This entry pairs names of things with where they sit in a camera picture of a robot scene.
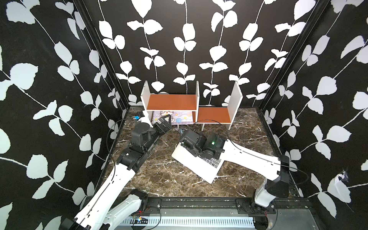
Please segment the white and brown desk shelf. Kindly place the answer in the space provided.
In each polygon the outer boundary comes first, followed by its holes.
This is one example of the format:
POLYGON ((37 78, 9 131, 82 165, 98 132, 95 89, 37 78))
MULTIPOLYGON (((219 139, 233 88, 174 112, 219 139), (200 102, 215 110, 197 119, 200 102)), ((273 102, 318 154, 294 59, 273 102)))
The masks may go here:
POLYGON ((149 83, 144 82, 140 94, 148 123, 151 123, 154 111, 190 111, 195 124, 224 124, 230 129, 243 99, 237 82, 234 83, 229 101, 225 107, 200 106, 199 82, 196 82, 195 94, 152 94, 149 83))

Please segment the silver laptop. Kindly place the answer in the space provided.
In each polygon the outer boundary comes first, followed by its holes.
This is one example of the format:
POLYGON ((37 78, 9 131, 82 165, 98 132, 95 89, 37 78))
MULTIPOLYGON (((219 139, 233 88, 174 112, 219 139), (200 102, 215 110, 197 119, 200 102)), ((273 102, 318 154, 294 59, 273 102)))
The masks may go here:
POLYGON ((180 143, 176 146, 172 157, 209 184, 213 183, 224 163, 221 159, 212 158, 209 160, 207 158, 202 159, 199 156, 195 157, 180 143))

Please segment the purple cartoon spiral notebook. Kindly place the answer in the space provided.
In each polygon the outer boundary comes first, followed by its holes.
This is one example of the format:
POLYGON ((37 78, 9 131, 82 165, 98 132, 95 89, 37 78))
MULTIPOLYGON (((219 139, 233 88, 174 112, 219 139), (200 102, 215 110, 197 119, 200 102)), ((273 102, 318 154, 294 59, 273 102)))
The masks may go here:
POLYGON ((194 117, 192 111, 154 111, 152 114, 152 123, 156 123, 160 117, 165 115, 171 116, 171 124, 172 125, 189 125, 193 124, 194 117))

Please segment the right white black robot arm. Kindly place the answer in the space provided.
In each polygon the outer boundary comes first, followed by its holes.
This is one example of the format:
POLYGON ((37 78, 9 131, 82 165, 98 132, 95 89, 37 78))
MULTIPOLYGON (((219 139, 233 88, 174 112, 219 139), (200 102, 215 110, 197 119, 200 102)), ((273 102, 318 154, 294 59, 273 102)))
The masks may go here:
POLYGON ((268 156, 242 147, 226 137, 208 137, 185 130, 172 157, 208 183, 213 183, 225 161, 250 169, 264 177, 256 189, 254 203, 267 208, 277 197, 289 195, 289 158, 268 156))

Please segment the black base rail with vents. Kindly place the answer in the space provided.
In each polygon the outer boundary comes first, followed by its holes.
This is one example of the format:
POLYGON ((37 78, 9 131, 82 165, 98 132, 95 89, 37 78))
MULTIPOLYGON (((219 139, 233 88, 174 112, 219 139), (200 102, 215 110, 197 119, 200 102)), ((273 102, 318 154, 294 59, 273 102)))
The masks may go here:
POLYGON ((250 197, 149 197, 148 209, 119 230, 324 230, 309 200, 277 198, 267 208, 250 197))

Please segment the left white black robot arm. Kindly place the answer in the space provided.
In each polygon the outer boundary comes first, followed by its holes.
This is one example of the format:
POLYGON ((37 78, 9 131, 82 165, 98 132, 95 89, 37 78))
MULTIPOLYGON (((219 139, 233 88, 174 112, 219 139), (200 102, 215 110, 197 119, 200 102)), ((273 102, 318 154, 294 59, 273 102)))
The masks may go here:
POLYGON ((154 124, 139 122, 131 133, 131 141, 119 156, 113 170, 89 203, 74 217, 65 219, 61 230, 114 230, 128 216, 147 207, 148 195, 134 189, 117 206, 114 202, 126 184, 151 155, 157 140, 171 130, 171 115, 154 124))

